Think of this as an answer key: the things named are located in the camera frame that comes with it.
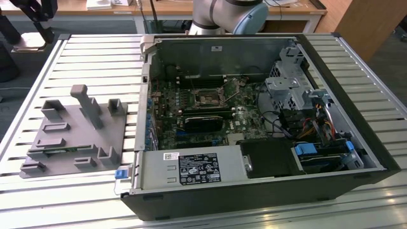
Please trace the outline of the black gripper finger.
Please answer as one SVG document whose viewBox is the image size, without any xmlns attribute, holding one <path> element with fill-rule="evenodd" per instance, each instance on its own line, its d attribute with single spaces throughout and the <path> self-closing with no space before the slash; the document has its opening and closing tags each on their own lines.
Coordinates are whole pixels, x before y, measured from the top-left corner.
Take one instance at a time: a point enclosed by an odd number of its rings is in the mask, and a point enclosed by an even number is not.
<svg viewBox="0 0 407 229">
<path fill-rule="evenodd" d="M 9 44 L 19 44 L 21 35 L 4 15 L 0 16 L 0 32 Z"/>
<path fill-rule="evenodd" d="M 39 2 L 37 0 L 21 0 L 19 2 L 19 8 L 32 20 L 46 43 L 52 43 L 55 40 L 55 34 L 48 22 L 58 12 L 58 1 L 42 0 Z"/>
</svg>

